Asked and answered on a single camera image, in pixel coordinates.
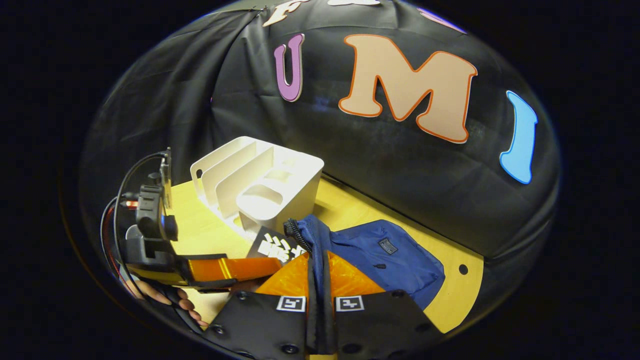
finger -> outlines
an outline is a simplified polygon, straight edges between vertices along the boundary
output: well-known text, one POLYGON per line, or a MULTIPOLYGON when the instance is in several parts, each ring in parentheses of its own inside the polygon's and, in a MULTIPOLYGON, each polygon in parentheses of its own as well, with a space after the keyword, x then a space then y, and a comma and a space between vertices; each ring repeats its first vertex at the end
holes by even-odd
POLYGON ((144 281, 136 281, 136 284, 140 288, 140 290, 149 296, 150 298, 163 303, 164 305, 171 305, 171 300, 162 295, 159 291, 154 289, 151 285, 147 284, 144 281))
POLYGON ((200 316, 197 311, 189 310, 189 315, 191 315, 195 320, 202 320, 202 316, 200 316))
POLYGON ((185 299, 180 300, 178 304, 180 305, 181 308, 185 310, 193 310, 195 308, 195 306, 191 301, 185 300, 185 299))
POLYGON ((180 299, 188 299, 189 298, 189 295, 187 295, 187 293, 182 289, 178 289, 178 296, 180 297, 180 299))
POLYGON ((127 283, 127 289, 131 292, 131 295, 133 295, 133 297, 137 299, 144 299, 144 296, 142 296, 142 294, 138 292, 138 289, 136 289, 136 287, 133 285, 133 282, 131 280, 127 280, 126 283, 127 283))

black zipper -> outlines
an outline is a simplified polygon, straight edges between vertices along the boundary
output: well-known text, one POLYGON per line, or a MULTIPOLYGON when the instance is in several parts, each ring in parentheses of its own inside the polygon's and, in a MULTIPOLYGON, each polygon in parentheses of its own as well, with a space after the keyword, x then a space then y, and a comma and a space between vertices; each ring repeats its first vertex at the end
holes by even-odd
POLYGON ((286 236, 294 238, 294 240, 296 240, 296 243, 298 243, 300 247, 305 249, 305 251, 309 253, 309 256, 311 256, 312 255, 311 246, 309 245, 308 242, 305 241, 304 237, 302 237, 302 232, 298 227, 298 222, 292 218, 289 218, 287 221, 284 222, 283 225, 284 225, 284 234, 286 236))

foam letter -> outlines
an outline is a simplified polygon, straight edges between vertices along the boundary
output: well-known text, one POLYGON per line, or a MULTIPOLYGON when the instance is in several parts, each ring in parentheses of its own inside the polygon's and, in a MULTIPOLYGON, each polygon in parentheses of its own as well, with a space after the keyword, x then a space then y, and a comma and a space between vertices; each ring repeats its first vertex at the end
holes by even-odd
POLYGON ((344 42, 355 51, 349 96, 339 108, 350 114, 376 117, 382 105, 375 100, 380 81, 397 121, 403 121, 431 94, 429 106, 416 118, 425 132, 453 143, 465 143, 465 128, 471 79, 476 67, 453 54, 437 51, 417 70, 398 47, 379 35, 350 35, 344 42))
POLYGON ((380 4, 378 0, 329 0, 327 2, 331 6, 340 5, 377 5, 380 4))
POLYGON ((278 80, 278 90, 280 95, 286 101, 296 101, 302 93, 302 51, 300 46, 305 41, 304 34, 297 34, 289 40, 289 47, 291 48, 291 65, 292 65, 292 81, 291 85, 287 83, 285 79, 284 71, 284 53, 287 50, 286 45, 280 45, 273 51, 273 56, 276 58, 276 78, 278 80))
POLYGON ((529 104, 516 93, 507 91, 507 98, 513 104, 513 138, 509 150, 500 154, 500 165, 517 181, 529 184, 538 117, 529 104))
POLYGON ((306 3, 307 1, 309 0, 291 0, 287 1, 284 4, 276 6, 273 14, 269 18, 269 20, 267 20, 267 22, 262 25, 262 27, 267 27, 271 24, 275 24, 278 21, 284 20, 287 17, 285 12, 292 13, 300 6, 300 3, 306 3))
POLYGON ((437 22, 440 25, 444 25, 447 26, 448 28, 452 28, 453 30, 457 30, 463 34, 466 34, 467 32, 460 29, 459 27, 455 26, 454 24, 451 24, 449 21, 446 21, 445 19, 435 15, 434 13, 428 12, 425 9, 421 9, 421 8, 417 8, 418 11, 422 14, 422 16, 424 16, 425 18, 437 22))

bag label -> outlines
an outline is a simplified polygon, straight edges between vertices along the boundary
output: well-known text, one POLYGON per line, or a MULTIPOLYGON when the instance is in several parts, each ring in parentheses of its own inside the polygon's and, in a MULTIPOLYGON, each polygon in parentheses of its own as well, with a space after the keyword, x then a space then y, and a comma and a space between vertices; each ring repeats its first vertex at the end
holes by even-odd
POLYGON ((398 248, 394 246, 394 244, 391 243, 391 241, 389 241, 389 239, 384 238, 381 241, 378 242, 378 245, 380 245, 380 247, 387 252, 387 254, 391 255, 394 252, 398 251, 398 248))

purple letter u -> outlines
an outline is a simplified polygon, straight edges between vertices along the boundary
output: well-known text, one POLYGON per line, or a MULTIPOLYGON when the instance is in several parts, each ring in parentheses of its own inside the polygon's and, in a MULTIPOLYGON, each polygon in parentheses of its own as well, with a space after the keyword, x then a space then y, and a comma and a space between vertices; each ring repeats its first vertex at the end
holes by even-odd
POLYGON ((300 45, 305 41, 304 34, 297 34, 289 40, 289 47, 291 48, 291 65, 292 69, 292 81, 291 84, 287 83, 284 72, 284 53, 287 50, 286 45, 278 46, 273 52, 273 56, 276 58, 276 78, 278 79, 278 89, 280 95, 286 101, 296 101, 302 93, 302 51, 300 51, 300 45))

